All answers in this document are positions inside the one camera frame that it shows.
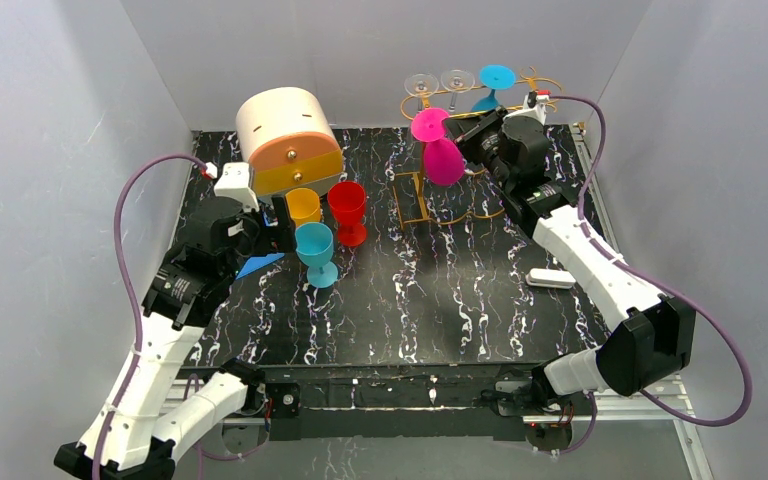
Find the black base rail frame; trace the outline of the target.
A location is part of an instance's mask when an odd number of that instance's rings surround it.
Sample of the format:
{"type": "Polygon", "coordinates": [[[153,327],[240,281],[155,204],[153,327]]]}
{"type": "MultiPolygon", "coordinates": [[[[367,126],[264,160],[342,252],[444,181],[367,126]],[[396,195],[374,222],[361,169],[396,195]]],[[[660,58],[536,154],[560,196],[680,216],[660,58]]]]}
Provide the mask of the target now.
{"type": "Polygon", "coordinates": [[[546,400],[529,363],[267,365],[177,373],[161,394],[157,435],[193,444],[217,425],[259,426],[273,441],[330,437],[490,437],[563,449],[588,421],[670,420],[691,410],[677,375],[651,396],[611,390],[546,400]]]}

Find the clear wine glass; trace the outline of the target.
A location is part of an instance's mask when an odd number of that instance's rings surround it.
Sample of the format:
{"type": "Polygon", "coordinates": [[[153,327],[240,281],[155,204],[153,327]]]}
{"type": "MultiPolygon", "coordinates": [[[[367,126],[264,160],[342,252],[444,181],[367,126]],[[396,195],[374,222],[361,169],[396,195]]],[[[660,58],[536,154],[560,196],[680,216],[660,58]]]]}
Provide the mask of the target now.
{"type": "Polygon", "coordinates": [[[430,97],[437,92],[439,80],[432,74],[418,73],[404,81],[404,88],[410,97],[418,100],[419,109],[423,110],[430,106],[430,97]]]}
{"type": "Polygon", "coordinates": [[[470,71],[452,69],[441,74],[440,83],[450,93],[448,111],[454,113],[459,94],[467,92],[474,87],[475,77],[470,71]]]}

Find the white cylindrical drawer box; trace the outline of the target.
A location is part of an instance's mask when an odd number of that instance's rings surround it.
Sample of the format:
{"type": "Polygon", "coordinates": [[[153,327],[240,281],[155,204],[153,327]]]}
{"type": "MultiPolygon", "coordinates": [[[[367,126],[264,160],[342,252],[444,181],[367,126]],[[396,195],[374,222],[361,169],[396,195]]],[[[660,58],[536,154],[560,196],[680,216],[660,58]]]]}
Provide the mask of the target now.
{"type": "Polygon", "coordinates": [[[317,100],[299,87],[278,87],[247,99],[235,125],[242,159],[261,197],[308,188],[324,196],[340,181],[344,158],[317,100]]]}

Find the blue flat sheet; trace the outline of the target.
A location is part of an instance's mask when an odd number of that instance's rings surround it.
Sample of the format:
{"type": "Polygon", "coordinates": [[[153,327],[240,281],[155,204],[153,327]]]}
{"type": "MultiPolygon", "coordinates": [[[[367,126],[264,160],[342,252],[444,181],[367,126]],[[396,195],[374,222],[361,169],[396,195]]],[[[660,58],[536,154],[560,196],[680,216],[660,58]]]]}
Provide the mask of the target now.
{"type": "Polygon", "coordinates": [[[238,271],[236,278],[241,279],[247,275],[250,275],[258,270],[261,270],[281,259],[285,256],[284,253],[270,253],[263,256],[254,256],[246,260],[244,265],[238,271]]]}

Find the red wine glass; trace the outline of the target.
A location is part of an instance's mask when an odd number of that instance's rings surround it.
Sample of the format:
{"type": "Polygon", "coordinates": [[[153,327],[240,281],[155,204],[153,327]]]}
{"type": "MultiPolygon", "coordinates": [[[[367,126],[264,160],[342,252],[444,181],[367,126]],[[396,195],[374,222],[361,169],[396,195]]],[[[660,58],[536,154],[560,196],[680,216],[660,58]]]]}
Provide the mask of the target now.
{"type": "Polygon", "coordinates": [[[329,209],[338,224],[337,240],[346,247],[357,247],[366,240],[366,199],[364,188],[353,181],[339,182],[327,194],[329,209]]]}

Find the light blue wine glass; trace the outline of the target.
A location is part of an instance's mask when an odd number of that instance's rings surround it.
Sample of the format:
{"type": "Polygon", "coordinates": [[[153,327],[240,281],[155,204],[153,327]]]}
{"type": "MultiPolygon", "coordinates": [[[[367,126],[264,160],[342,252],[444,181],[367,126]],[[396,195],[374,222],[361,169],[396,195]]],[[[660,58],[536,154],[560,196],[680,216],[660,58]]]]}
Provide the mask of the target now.
{"type": "Polygon", "coordinates": [[[309,222],[295,231],[296,253],[307,267],[308,283],[318,289],[331,287],[338,278],[332,261],[334,234],[324,223],[309,222]]]}

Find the white oblong case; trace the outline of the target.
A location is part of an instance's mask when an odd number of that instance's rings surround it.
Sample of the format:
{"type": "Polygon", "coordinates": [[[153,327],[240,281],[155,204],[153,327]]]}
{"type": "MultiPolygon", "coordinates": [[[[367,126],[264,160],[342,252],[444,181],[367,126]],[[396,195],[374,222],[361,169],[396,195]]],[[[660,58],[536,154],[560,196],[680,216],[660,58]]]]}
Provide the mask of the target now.
{"type": "Polygon", "coordinates": [[[539,288],[571,289],[576,280],[565,270],[532,268],[526,274],[526,283],[539,288]]]}

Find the magenta wine glass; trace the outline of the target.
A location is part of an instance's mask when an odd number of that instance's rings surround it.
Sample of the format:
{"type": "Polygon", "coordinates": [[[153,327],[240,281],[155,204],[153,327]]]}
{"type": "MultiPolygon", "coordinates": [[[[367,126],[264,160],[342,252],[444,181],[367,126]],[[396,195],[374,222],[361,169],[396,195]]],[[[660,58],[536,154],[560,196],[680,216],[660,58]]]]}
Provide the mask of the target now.
{"type": "Polygon", "coordinates": [[[463,156],[446,135],[443,121],[448,118],[447,111],[431,107],[419,112],[410,125],[414,139],[425,147],[422,161],[428,179],[443,187],[456,184],[465,174],[463,156]]]}

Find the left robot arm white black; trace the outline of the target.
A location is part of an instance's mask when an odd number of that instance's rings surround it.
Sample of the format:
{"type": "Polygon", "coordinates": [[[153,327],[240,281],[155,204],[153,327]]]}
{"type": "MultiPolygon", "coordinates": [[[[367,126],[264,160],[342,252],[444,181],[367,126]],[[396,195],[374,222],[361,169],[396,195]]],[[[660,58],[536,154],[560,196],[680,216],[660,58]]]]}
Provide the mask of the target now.
{"type": "Polygon", "coordinates": [[[227,197],[204,200],[164,255],[141,306],[140,330],[114,387],[88,430],[53,463],[79,479],[170,479],[209,430],[241,410],[265,374],[229,360],[168,413],[161,411],[189,352],[251,257],[290,253],[295,225],[276,197],[277,222],[227,197]]]}

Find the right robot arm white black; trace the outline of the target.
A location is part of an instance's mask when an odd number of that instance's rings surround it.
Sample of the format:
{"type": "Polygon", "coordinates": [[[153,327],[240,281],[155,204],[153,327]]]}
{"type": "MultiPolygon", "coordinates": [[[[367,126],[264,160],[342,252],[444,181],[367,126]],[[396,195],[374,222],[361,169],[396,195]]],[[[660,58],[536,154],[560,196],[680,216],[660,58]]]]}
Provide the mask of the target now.
{"type": "Polygon", "coordinates": [[[579,215],[572,190],[549,178],[550,141],[539,120],[498,107],[443,126],[465,160],[492,175],[510,221],[562,264],[611,331],[599,347],[535,367],[534,398],[606,389],[630,396],[689,364],[695,310],[622,269],[620,256],[579,215]]]}

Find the teal wine glass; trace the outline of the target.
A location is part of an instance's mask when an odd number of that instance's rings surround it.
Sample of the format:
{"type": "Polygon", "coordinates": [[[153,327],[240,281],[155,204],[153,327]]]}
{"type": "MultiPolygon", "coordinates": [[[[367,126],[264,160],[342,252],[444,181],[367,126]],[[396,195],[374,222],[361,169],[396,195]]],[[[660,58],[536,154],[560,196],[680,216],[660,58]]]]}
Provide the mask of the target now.
{"type": "Polygon", "coordinates": [[[472,112],[484,112],[497,108],[500,103],[496,98],[499,90],[511,88],[517,80],[516,74],[507,66],[486,65],[479,71],[479,80],[489,90],[489,94],[478,100],[472,107],[472,112]]]}

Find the clear wine glass left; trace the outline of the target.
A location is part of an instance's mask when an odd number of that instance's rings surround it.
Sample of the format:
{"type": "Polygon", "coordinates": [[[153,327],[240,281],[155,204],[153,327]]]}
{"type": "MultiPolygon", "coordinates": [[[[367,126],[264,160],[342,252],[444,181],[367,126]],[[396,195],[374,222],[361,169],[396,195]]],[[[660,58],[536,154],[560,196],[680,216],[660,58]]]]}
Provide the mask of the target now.
{"type": "Polygon", "coordinates": [[[423,110],[430,106],[430,97],[437,92],[439,80],[432,74],[418,73],[404,81],[404,88],[410,97],[418,100],[419,109],[423,110]]]}

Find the yellow wine glass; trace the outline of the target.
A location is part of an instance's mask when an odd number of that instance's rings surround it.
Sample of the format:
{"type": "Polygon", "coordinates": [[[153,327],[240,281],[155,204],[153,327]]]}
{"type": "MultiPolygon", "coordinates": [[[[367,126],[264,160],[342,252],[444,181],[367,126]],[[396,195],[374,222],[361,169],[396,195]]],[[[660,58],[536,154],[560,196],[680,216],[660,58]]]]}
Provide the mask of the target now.
{"type": "Polygon", "coordinates": [[[306,187],[295,188],[285,194],[285,200],[295,228],[321,221],[321,201],[316,191],[306,187]]]}

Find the clear wine glass right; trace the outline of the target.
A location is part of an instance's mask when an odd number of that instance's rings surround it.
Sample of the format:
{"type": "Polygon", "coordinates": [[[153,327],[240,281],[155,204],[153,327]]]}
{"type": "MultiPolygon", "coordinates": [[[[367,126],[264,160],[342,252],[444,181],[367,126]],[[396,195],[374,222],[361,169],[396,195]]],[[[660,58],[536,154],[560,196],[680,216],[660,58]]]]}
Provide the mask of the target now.
{"type": "Polygon", "coordinates": [[[441,74],[440,83],[450,93],[448,111],[454,113],[459,94],[467,92],[474,87],[475,77],[470,71],[452,69],[441,74]]]}

